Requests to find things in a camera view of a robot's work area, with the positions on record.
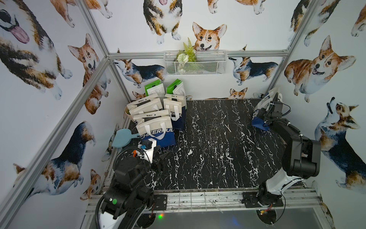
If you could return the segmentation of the dark blue white bag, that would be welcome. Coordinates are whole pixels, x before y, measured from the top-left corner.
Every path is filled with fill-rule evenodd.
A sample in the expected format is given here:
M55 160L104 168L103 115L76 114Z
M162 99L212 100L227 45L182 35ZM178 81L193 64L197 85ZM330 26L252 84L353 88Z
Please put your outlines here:
M170 112L172 126L177 130L185 129L186 99L182 95L166 94L163 99L164 109Z

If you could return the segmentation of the green white takeout bag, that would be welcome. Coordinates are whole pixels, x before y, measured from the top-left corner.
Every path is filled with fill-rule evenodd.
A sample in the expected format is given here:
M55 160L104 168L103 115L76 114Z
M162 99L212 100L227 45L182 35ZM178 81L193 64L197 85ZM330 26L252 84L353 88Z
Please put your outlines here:
M160 80L153 81L152 83L149 83L144 86L145 89L145 95L150 96L157 94L158 97L164 97L165 96L165 88L164 84Z

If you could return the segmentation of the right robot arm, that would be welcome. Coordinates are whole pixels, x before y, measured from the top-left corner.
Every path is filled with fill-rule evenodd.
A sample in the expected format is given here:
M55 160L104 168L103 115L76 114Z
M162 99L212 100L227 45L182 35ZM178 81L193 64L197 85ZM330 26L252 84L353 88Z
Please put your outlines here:
M258 188L257 199L263 206L277 202L285 190L320 172L320 143L303 136L283 118L283 106L279 92L267 93L255 107L252 118L253 127L277 133L286 144L281 168Z

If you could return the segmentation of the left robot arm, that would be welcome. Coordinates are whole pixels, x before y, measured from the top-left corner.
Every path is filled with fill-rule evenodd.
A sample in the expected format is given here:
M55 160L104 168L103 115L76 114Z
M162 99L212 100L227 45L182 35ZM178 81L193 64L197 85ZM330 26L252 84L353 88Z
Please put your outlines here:
M117 154L111 184L95 208L94 223L98 229L132 229L144 211L149 210L153 215L155 210L167 208L167 195L155 195L144 180L152 172L164 172L172 152L158 157L149 155L158 149L127 147L123 152L130 156Z

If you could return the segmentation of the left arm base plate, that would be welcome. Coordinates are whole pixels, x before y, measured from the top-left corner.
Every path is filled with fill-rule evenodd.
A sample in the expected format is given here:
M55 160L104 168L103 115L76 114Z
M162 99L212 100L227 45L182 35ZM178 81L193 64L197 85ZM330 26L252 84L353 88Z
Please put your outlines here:
M154 195L153 203L149 210L152 211L165 211L167 209L168 196L164 194Z

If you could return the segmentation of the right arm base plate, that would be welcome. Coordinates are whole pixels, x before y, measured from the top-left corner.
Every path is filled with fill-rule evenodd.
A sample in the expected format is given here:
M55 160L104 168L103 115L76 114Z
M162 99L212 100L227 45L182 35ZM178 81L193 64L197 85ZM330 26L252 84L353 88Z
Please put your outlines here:
M270 206L284 206L281 195L274 195L271 193L259 194L255 192L243 192L242 197L243 199L241 200L241 203L244 204L246 208L269 208Z

